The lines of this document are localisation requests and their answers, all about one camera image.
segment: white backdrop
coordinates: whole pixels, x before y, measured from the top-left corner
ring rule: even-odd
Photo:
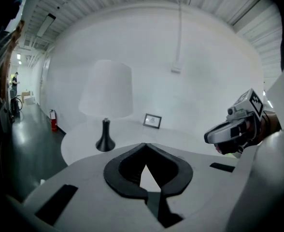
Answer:
[[[178,18],[177,5],[144,2],[91,15],[62,34],[47,76],[47,109],[56,110],[58,125],[69,132],[86,121],[78,104],[99,59],[132,68],[134,114],[128,119],[162,116],[162,128],[202,141],[246,90],[252,87],[262,98],[256,51],[223,22],[191,7],[184,6],[183,69],[172,73]]]

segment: red fire extinguisher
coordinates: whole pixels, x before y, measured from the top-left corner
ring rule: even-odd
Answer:
[[[50,119],[51,119],[52,131],[57,131],[56,112],[54,110],[50,110]]]

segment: black cutout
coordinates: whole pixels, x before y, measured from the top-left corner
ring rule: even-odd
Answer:
[[[77,189],[72,185],[63,185],[35,215],[47,224],[54,225]]]
[[[224,164],[217,163],[217,162],[212,163],[210,165],[210,167],[216,168],[216,169],[219,169],[219,170],[222,170],[222,171],[230,172],[230,173],[232,173],[233,170],[235,169],[235,167],[233,167],[233,166],[224,165]]]
[[[151,144],[140,144],[112,159],[105,166],[103,175],[119,195],[147,201],[147,191],[140,187],[145,165],[165,198],[181,194],[193,176],[193,170],[186,161]]]

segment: corrugated metal ceiling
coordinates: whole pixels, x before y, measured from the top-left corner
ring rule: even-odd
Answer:
[[[50,43],[53,43],[65,29],[76,21],[102,8],[133,1],[137,0],[39,0],[26,31],[25,45],[32,45],[38,49],[47,49]],[[180,1],[189,6],[199,7],[221,18],[228,24],[234,25],[260,0]],[[48,13],[55,15],[56,20],[45,34],[38,38],[36,34]],[[261,55],[265,88],[268,89],[281,73],[281,18],[276,5],[272,5],[257,16],[255,20],[250,29],[239,35],[246,38]]]

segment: ceiling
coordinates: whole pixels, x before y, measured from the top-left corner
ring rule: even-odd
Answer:
[[[20,46],[47,50],[49,45],[69,26],[100,9],[125,2],[147,0],[33,0],[26,16],[26,26]],[[238,35],[246,38],[258,51],[262,60],[265,90],[281,74],[280,44],[282,24],[279,11],[269,0],[180,0],[198,7],[230,24]],[[46,16],[51,13],[55,21],[40,37],[36,34]]]
[[[28,50],[28,49],[21,49],[21,48],[16,48],[11,55],[10,58],[10,64],[11,66],[28,66],[32,68],[39,57],[42,56],[42,51],[36,51],[35,49],[33,50]]]

